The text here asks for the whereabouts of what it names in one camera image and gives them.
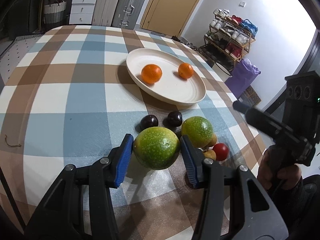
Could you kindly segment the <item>person's right hand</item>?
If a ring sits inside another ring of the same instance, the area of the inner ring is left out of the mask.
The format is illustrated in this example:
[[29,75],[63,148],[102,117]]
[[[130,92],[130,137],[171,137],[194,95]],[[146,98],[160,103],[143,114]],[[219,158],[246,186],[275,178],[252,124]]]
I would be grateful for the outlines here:
[[268,191],[272,187],[272,178],[285,181],[282,186],[283,189],[289,190],[294,188],[302,177],[302,171],[299,166],[293,164],[288,167],[274,168],[271,157],[277,157],[280,154],[277,153],[279,148],[276,145],[270,146],[263,155],[258,169],[257,180],[262,185],[262,187]]

